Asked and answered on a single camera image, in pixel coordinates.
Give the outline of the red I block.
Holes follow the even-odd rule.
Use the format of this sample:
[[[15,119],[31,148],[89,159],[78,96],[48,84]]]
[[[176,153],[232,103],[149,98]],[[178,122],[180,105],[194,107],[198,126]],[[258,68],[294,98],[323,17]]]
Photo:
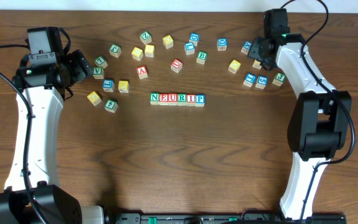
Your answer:
[[[196,95],[195,94],[187,94],[186,95],[186,105],[187,106],[195,106],[196,104]]]

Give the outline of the blue L block upper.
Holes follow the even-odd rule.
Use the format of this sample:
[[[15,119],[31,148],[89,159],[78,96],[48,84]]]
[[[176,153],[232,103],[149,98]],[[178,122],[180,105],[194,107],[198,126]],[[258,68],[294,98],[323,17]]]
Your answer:
[[[195,52],[195,45],[192,42],[186,42],[184,44],[184,49],[185,49],[185,53],[186,55],[191,55],[194,54]]]

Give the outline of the red E block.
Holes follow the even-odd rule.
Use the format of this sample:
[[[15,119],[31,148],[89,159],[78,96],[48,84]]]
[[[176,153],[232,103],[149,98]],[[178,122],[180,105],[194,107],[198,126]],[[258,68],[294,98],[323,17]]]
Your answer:
[[[160,93],[158,102],[159,102],[159,105],[162,105],[162,106],[169,105],[168,94]]]

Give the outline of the yellow block near J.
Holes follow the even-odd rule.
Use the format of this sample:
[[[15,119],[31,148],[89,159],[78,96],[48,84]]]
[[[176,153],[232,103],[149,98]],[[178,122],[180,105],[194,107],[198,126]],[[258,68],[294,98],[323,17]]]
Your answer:
[[[144,56],[144,52],[141,48],[134,47],[131,52],[131,55],[132,55],[133,59],[135,59],[137,61],[141,61]]]

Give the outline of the blue P block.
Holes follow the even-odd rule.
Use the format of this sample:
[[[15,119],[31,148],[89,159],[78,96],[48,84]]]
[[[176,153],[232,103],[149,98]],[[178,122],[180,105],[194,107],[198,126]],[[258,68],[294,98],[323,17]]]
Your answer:
[[[205,105],[205,95],[199,94],[195,97],[195,106],[203,107]]]

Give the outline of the blue D block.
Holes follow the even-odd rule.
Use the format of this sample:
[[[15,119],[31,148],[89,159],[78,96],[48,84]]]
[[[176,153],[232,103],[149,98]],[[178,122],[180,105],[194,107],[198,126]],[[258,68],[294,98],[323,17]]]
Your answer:
[[[227,39],[220,38],[217,40],[217,50],[218,51],[225,51],[227,49]]]

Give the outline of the red A block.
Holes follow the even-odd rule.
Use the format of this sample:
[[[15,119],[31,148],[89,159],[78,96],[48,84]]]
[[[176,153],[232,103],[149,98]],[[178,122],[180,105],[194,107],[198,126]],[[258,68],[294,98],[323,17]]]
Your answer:
[[[140,79],[144,79],[148,77],[148,71],[146,66],[139,66],[136,68],[137,74]]]

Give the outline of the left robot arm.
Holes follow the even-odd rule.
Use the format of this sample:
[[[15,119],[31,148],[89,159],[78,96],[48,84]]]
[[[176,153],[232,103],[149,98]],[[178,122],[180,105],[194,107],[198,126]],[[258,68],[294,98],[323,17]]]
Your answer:
[[[28,29],[25,55],[12,78],[18,127],[14,160],[0,193],[0,223],[109,223],[100,205],[82,206],[60,188],[57,136],[65,93],[92,74],[80,50],[62,45],[60,27]]]

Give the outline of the blue I block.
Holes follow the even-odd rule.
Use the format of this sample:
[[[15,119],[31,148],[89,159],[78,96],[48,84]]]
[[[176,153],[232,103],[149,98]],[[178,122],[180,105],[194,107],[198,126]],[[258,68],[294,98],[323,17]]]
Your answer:
[[[255,83],[256,79],[257,79],[257,77],[255,75],[248,73],[244,79],[243,84],[245,86],[252,87],[253,84]]]

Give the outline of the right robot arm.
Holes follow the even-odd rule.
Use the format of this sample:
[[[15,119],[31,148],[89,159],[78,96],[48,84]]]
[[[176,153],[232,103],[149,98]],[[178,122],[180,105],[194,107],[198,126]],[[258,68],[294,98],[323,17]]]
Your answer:
[[[284,7],[264,12],[264,36],[254,39],[249,58],[265,70],[279,68],[297,102],[287,128],[293,159],[278,219],[287,223],[345,223],[344,215],[313,213],[313,200],[328,165],[354,150],[355,130],[348,91],[338,91],[309,54],[308,41],[292,33]]]

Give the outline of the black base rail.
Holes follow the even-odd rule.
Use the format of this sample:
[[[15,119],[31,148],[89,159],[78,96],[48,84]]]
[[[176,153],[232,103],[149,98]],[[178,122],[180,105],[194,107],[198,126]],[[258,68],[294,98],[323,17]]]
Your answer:
[[[279,212],[268,212],[250,208],[240,215],[236,214],[110,214],[101,206],[81,208],[83,223],[112,224],[220,224],[220,223],[299,223],[299,220],[285,218]]]

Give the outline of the green N block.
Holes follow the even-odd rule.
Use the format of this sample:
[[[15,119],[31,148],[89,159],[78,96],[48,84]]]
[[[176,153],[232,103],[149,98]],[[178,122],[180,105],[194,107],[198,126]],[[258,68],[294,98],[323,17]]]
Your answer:
[[[157,93],[157,92],[152,92],[150,94],[150,104],[151,105],[159,105],[159,97],[160,97],[160,94]]]

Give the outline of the red U block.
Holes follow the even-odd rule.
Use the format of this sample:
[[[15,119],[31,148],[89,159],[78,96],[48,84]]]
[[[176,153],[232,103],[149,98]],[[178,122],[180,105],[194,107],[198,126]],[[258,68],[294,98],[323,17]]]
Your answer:
[[[176,72],[176,73],[179,73],[180,70],[182,69],[183,67],[183,62],[179,59],[174,59],[173,62],[171,63],[171,69]]]
[[[168,94],[168,104],[170,106],[176,106],[178,104],[178,94],[177,93],[169,93]]]

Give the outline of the green R block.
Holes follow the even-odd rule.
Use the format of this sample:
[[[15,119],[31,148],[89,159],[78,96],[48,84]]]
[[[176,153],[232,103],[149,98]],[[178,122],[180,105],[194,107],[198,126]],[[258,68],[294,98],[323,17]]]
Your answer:
[[[185,93],[179,93],[178,94],[178,101],[177,101],[177,105],[178,106],[186,106],[186,94]]]

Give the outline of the green J block left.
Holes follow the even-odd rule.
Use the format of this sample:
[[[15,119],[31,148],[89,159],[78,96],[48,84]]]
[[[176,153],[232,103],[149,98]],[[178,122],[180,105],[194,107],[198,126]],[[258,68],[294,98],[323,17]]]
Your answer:
[[[110,48],[109,48],[109,53],[113,57],[118,58],[120,56],[120,54],[122,53],[121,47],[119,45],[112,44],[112,46],[110,46]]]

